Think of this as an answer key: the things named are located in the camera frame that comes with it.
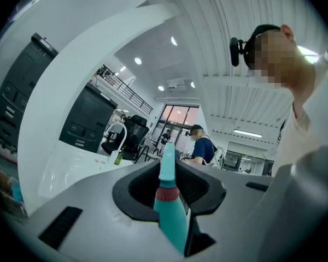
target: office chair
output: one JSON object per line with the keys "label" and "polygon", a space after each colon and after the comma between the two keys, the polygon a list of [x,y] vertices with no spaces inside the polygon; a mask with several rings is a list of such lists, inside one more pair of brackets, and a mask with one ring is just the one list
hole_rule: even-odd
{"label": "office chair", "polygon": [[[145,137],[149,128],[146,127],[147,120],[134,115],[132,118],[125,119],[124,125],[127,130],[127,136],[123,144],[123,159],[133,160],[138,152],[138,145],[141,142],[142,138]],[[112,151],[118,149],[122,139],[124,138],[125,131],[124,129],[116,137],[114,142],[104,142],[101,144],[101,147],[108,154],[111,154]]]}

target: blue shirt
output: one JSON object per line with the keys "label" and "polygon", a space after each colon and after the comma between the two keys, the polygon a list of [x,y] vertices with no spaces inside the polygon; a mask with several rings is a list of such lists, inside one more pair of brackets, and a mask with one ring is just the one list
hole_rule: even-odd
{"label": "blue shirt", "polygon": [[202,157],[207,163],[213,159],[215,154],[215,147],[210,139],[200,138],[195,143],[195,149],[193,150],[192,157]]}

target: teal bottle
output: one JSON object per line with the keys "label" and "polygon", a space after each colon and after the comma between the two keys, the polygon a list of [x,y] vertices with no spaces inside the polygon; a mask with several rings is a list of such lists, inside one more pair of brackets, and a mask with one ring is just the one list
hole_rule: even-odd
{"label": "teal bottle", "polygon": [[188,235],[186,212],[175,181],[175,148],[166,144],[159,174],[154,210],[159,213],[159,227],[183,255]]}

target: railing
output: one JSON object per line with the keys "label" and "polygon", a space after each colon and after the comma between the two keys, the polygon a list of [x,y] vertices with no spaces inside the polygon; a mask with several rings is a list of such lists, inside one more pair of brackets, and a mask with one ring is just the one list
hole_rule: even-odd
{"label": "railing", "polygon": [[114,75],[114,73],[109,70],[106,66],[98,71],[98,75],[101,76],[112,85],[116,90],[122,93],[127,99],[129,99],[134,105],[138,106],[146,114],[150,114],[153,108],[148,105],[136,92],[129,88],[121,79]]}

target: ear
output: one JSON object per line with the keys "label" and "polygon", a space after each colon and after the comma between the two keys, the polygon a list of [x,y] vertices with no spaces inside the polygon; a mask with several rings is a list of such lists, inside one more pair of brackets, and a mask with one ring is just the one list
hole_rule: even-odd
{"label": "ear", "polygon": [[290,40],[291,42],[295,41],[293,31],[290,29],[288,25],[283,24],[280,27],[280,31],[286,36],[288,40]]}

